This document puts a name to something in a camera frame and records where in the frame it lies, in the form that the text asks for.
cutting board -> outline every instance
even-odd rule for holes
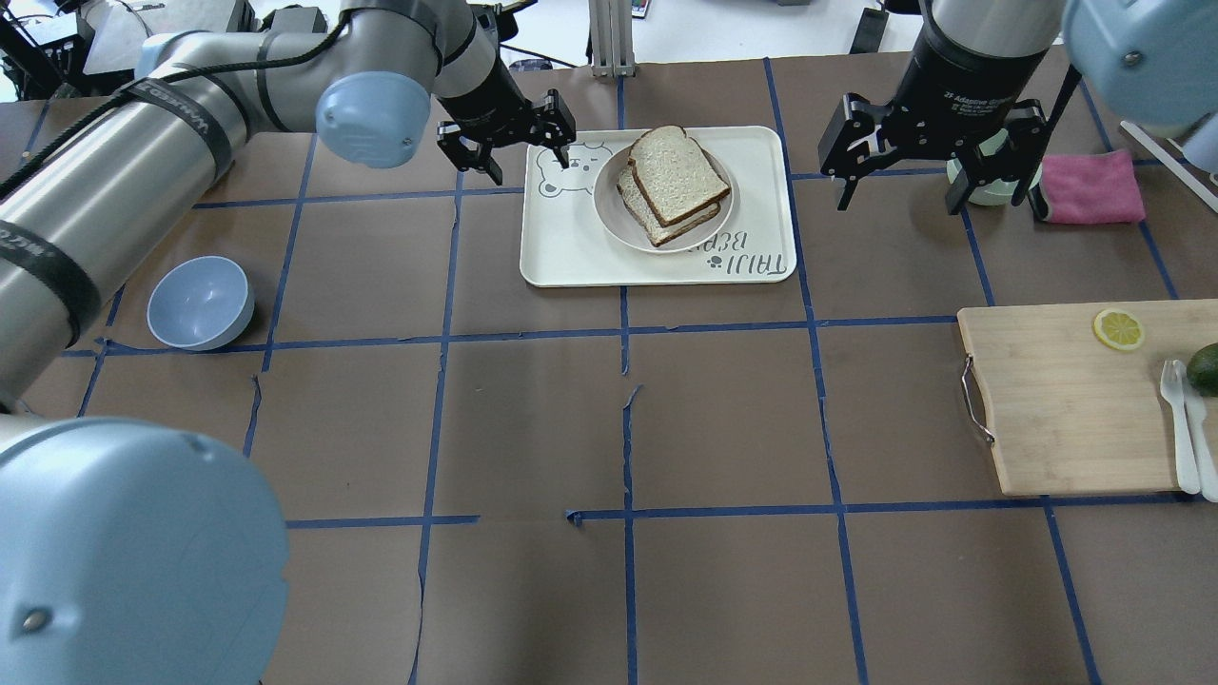
[[[1139,350],[1118,352],[1095,338],[1091,321],[1105,307],[1142,322]],[[1002,492],[1179,490],[1158,379],[1164,360],[1186,362],[1218,342],[1218,300],[966,308],[959,319]],[[1218,400],[1206,403],[1218,452]]]

bread slice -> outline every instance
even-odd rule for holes
[[[719,215],[719,202],[711,202],[683,221],[667,227],[660,225],[659,219],[652,213],[652,208],[647,205],[642,190],[639,190],[638,184],[635,182],[635,174],[631,173],[630,165],[622,168],[621,174],[618,176],[618,193],[621,193],[622,202],[626,204],[626,208],[633,215],[635,221],[647,232],[647,239],[657,247],[677,236],[685,235],[689,229]]]
[[[678,126],[644,133],[630,149],[628,168],[661,227],[702,212],[731,193],[702,146]]]

folded towel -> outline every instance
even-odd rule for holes
[[[1046,155],[1040,184],[1032,189],[1032,211],[1050,223],[1132,223],[1146,218],[1133,157],[1128,150],[1107,155]]]

blue bowl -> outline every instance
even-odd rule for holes
[[[250,279],[233,260],[197,257],[164,274],[149,297],[149,330],[157,340],[200,352],[228,345],[253,318]]]

lemon slice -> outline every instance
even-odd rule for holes
[[[1146,329],[1141,322],[1124,310],[1108,308],[1095,314],[1091,330],[1100,342],[1122,352],[1132,352],[1146,341]]]

